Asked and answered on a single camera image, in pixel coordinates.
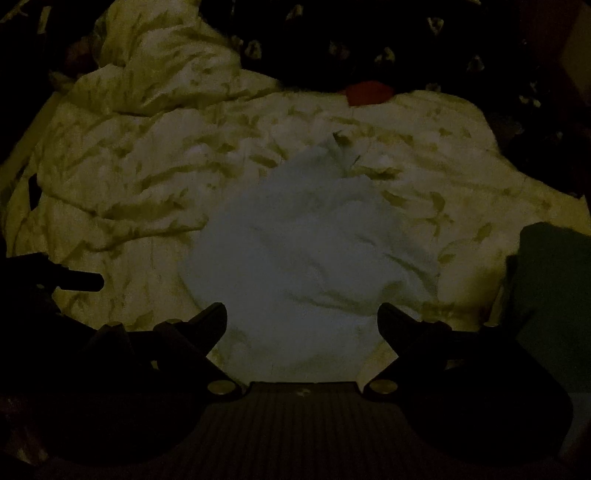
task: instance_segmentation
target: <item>white towel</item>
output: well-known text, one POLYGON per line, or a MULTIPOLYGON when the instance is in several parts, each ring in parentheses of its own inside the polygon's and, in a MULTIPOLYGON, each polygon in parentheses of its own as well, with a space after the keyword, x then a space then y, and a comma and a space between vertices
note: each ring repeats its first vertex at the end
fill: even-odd
POLYGON ((383 343, 388 301, 417 312, 437 264, 403 234, 336 137, 277 167, 211 218, 180 265, 200 307, 221 301, 220 366, 249 383, 354 381, 383 343))

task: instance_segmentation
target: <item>metal screw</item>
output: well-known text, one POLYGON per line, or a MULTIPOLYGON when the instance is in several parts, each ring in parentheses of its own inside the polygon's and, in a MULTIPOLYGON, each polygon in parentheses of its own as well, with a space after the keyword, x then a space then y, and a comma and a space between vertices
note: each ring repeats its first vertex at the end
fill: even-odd
POLYGON ((398 384, 392 380, 374 380, 369 384, 369 387, 376 393, 388 395, 396 392, 398 384))
POLYGON ((310 390, 309 388, 299 388, 298 390, 295 391, 295 394, 298 397, 307 397, 311 393, 312 393, 312 390, 310 390))
POLYGON ((214 395, 227 395, 236 390, 236 384, 229 380, 216 380, 211 382, 207 389, 214 395))

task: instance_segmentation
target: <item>red object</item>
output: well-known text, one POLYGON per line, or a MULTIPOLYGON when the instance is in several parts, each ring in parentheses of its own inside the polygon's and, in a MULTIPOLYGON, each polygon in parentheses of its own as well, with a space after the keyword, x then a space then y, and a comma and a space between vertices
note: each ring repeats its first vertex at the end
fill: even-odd
POLYGON ((377 105, 387 102, 394 96, 392 87, 374 80, 350 85, 345 92, 349 106, 377 105))

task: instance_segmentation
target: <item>green fabric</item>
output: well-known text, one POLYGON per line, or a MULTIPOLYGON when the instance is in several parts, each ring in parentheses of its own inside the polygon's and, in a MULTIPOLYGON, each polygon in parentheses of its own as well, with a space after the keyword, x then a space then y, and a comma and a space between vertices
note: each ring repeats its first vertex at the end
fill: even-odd
POLYGON ((591 238, 536 223, 508 259, 502 325, 568 392, 591 392, 591 238))

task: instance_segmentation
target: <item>white comforter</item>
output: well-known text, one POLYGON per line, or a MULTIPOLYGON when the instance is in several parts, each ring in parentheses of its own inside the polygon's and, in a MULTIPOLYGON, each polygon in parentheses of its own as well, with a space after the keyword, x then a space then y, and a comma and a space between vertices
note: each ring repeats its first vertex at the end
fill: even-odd
MULTIPOLYGON (((415 92, 350 108, 340 95, 282 91, 241 70, 190 1, 117 0, 106 27, 100 69, 58 107, 3 225, 10 255, 46 251, 103 274, 100 293, 54 294, 88 325, 150 329, 195 315, 205 305, 177 272, 191 240, 225 202, 337 131, 359 155, 354 174, 373 180, 405 234, 439 263, 437 295, 416 318, 475 329, 525 225, 590 233, 584 202, 517 172, 464 100, 415 92), (30 212, 35 172, 43 195, 30 212)), ((391 359, 382 346, 362 376, 391 359)))

